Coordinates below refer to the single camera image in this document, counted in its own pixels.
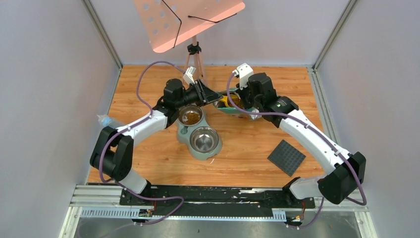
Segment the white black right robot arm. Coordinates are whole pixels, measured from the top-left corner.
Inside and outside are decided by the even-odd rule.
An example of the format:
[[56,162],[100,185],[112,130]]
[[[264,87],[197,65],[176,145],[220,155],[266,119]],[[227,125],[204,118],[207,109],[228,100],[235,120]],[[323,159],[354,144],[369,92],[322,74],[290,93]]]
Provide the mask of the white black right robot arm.
[[244,105],[255,111],[238,108],[239,111],[260,116],[297,140],[321,165],[324,175],[296,178],[289,182],[283,192],[284,203],[295,207],[304,198],[322,197],[333,204],[347,199],[365,206],[367,198],[362,188],[366,158],[360,152],[354,154],[339,146],[318,129],[286,96],[277,95],[271,79],[265,73],[248,73],[241,76],[233,71],[226,87],[238,77],[235,91]]

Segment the yellow plastic scoop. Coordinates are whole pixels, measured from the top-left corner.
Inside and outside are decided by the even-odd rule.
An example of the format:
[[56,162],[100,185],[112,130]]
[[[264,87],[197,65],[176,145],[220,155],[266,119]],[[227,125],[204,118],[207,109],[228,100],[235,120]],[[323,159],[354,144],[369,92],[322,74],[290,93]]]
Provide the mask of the yellow plastic scoop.
[[223,95],[221,99],[218,99],[215,103],[214,103],[216,108],[229,108],[229,102],[228,102],[228,98],[226,95]]

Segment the green dog food bag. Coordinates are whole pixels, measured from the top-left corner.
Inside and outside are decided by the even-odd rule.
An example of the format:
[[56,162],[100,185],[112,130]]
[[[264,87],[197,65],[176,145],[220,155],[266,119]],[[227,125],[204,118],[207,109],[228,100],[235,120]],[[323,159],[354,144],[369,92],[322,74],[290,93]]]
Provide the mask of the green dog food bag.
[[[225,91],[219,91],[219,93],[227,96],[226,90]],[[255,108],[250,108],[250,109],[244,109],[243,108],[243,105],[241,103],[240,98],[237,96],[237,94],[235,94],[235,89],[234,88],[230,88],[229,93],[230,93],[232,101],[234,102],[234,104],[237,107],[239,107],[242,110],[248,111],[248,112],[257,112],[257,109],[255,109]],[[222,113],[225,113],[227,115],[235,116],[235,117],[238,117],[238,118],[249,118],[251,120],[257,120],[257,119],[262,118],[262,116],[260,116],[260,115],[250,115],[250,114],[244,113],[241,110],[238,110],[236,107],[234,107],[229,100],[228,100],[228,102],[229,102],[229,105],[230,105],[229,108],[216,108],[215,105],[214,105],[215,102],[213,102],[212,104],[217,110],[219,110]]]

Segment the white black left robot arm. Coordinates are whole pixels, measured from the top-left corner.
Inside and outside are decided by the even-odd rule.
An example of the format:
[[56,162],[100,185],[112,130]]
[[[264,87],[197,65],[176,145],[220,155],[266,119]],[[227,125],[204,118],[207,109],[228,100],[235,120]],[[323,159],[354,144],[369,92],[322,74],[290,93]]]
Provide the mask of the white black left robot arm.
[[130,124],[118,128],[106,126],[100,131],[90,165],[98,169],[100,175],[107,175],[120,186],[133,191],[132,197],[138,204],[148,204],[152,198],[152,192],[147,188],[150,183],[132,168],[134,147],[174,124],[183,107],[203,107],[222,97],[200,80],[188,88],[180,79],[168,80],[163,95],[150,113]]

